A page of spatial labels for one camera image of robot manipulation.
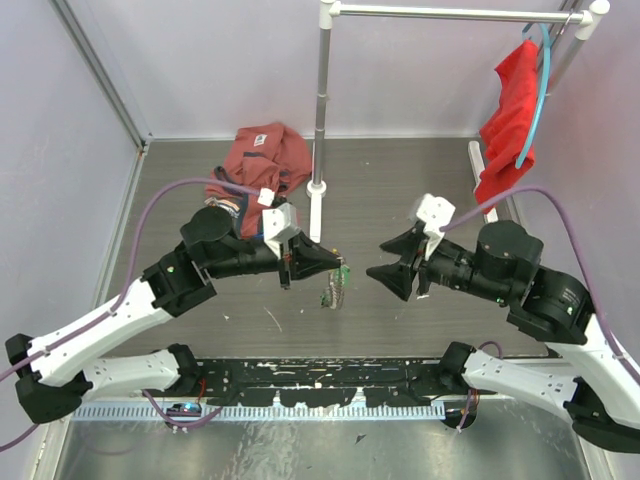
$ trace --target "metal rod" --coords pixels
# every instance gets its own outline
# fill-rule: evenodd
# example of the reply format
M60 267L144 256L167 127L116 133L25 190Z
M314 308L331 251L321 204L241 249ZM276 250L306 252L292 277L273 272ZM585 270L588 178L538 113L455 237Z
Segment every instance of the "metal rod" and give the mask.
M316 99L316 130L313 140L313 185L322 183L324 167L324 127L327 113L327 83L329 77L329 53L331 50L331 29L320 29L320 60L318 63L318 95Z
M386 7L377 5L339 5L333 15L436 18L444 20L485 20L494 22L579 24L582 12L512 12L508 10L470 10L466 8Z
M560 11L571 11L574 12L582 7L583 0L563 0L560 8ZM562 40L562 36L566 30L566 25L562 25L559 23L554 23L549 29L549 36L551 37L551 56L555 53L556 49L560 46L560 41ZM540 50L538 51L538 71L542 68L542 46L540 46Z
M72 40L75 42L80 55L82 55L84 60L87 62L87 66L106 95L107 100L122 121L125 129L131 137L131 140L133 140L133 143L135 143L138 148L144 147L147 143L145 140L148 138L147 131L140 131L138 125L136 125L125 101L118 93L118 90L111 81L107 70L100 61L98 54L89 41L84 29L80 25L78 18L74 14L73 9L69 6L69 0L49 0L49 3L58 14L58 17L64 24Z
M550 95L556 88L558 82L569 68L569 65L571 65L571 62L576 57L585 41L586 40L580 40L579 38L573 38L573 41L567 47L567 51L564 53L560 61L553 69L553 73L551 74L551 78L549 79L549 88L547 91L547 95Z

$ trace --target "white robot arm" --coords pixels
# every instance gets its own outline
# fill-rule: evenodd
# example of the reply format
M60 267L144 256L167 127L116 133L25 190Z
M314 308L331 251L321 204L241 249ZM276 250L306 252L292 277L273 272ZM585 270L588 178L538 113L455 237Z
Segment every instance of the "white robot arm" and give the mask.
M180 229L180 245L131 284L116 312L111 307L117 297L56 332L36 338L19 334L7 340L13 365L35 352L47 352L17 372L18 399L31 420L47 423L68 415L83 402L141 390L187 394L196 386L200 372L185 345L138 357L99 357L215 296L214 278L279 272L282 287L288 288L290 280L340 266L337 255L302 233L291 204L265 210L263 225L263 239L240 239L225 210L203 208ZM102 323L48 351L48 345L105 312L110 317Z
M497 302L509 309L507 322L561 355L576 375L535 371L453 342L440 360L440 381L457 393L474 388L510 395L571 423L595 445L640 453L640 385L606 341L586 288L540 265L542 242L514 222L485 225L475 252L443 239L440 227L454 210L444 198L425 195L414 227L380 246L400 260L367 275L405 301L418 276L418 296L433 282Z

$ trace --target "label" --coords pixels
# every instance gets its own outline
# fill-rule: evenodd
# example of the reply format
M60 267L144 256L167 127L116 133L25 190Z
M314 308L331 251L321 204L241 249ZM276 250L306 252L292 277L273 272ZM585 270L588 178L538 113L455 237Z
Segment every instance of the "label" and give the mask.
M240 205L233 200L210 197L205 201L205 204L210 207L223 208L229 212L229 215L233 218L238 218L240 216Z
M574 307L577 307L580 304L580 302L578 301L578 295L576 295L573 290L569 290L568 288L565 288L562 292L562 298Z
M266 135L256 135L256 139L253 141L253 146L257 147L259 145L264 145L264 142L267 140Z

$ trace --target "white wall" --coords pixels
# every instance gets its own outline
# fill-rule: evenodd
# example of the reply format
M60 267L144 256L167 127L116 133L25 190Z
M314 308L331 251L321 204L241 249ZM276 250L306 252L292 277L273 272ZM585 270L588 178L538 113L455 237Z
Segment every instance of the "white wall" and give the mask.
M353 3L556 10L560 0ZM95 21L151 132L232 137L281 120L314 126L319 0L72 0ZM86 14L87 5L93 15ZM496 64L520 24L335 21L328 135L465 135L486 120Z
M611 13L550 98L528 183L557 194L576 224L605 313L640 360L640 3ZM555 212L536 196L519 199L531 233L545 240L545 263L577 272ZM640 456L611 455L618 479L636 479Z
M0 65L4 342L55 330L91 307L135 146L49 2L0 2ZM0 444L30 424L15 378L0 385ZM32 467L39 433L0 453L1 478Z

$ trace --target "metal floor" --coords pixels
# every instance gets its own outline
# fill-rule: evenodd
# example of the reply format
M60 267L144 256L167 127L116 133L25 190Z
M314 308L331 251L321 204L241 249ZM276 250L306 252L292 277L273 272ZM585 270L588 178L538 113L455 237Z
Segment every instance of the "metal floor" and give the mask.
M440 356L452 340L500 342L509 356L545 355L541 344L505 322L497 305L432 287L428 299L404 303L369 279L369 266L395 261L378 245L409 228L407 213L424 193L442 195L459 213L475 205L466 139L348 139L327 144L328 184L322 245L338 248L352 269L344 308L320 308L322 274L281 291L277 274L220 280L218 296L183 317L133 338L112 353L137 355L180 342L198 357ZM111 286L115 294L128 260L132 226L164 184L208 176L230 142L154 142L135 195ZM291 197L308 228L304 186ZM180 241L179 228L203 206L201 186L163 198L142 236L137 272ZM448 238L473 249L482 219Z
M484 399L462 434L439 421L72 422L56 480L582 480L568 424Z

